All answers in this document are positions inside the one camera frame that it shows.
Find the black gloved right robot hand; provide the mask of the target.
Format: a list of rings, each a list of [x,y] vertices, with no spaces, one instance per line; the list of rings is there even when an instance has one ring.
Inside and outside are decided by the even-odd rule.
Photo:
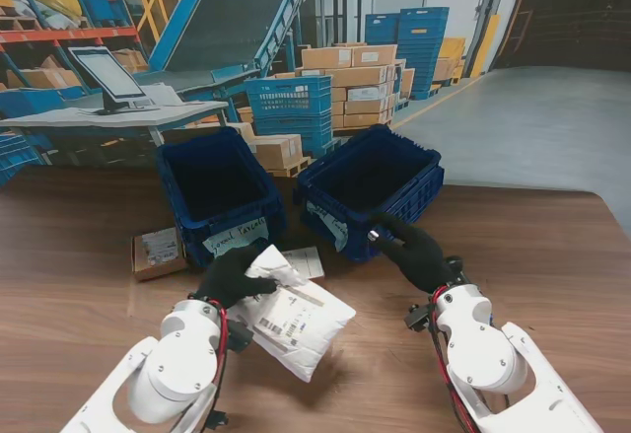
[[[387,213],[373,215],[371,224],[388,230],[401,241],[399,244],[378,235],[372,245],[396,264],[414,287],[432,294],[440,287],[456,282],[441,247],[426,231]]]

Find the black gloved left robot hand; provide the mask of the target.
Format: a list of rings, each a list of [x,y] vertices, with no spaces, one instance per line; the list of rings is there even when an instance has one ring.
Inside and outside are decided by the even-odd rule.
[[[277,285],[273,279],[251,278],[245,274],[260,254],[261,250],[257,246],[247,246],[230,249],[216,257],[191,297],[215,301],[228,310],[246,297],[274,293]]]

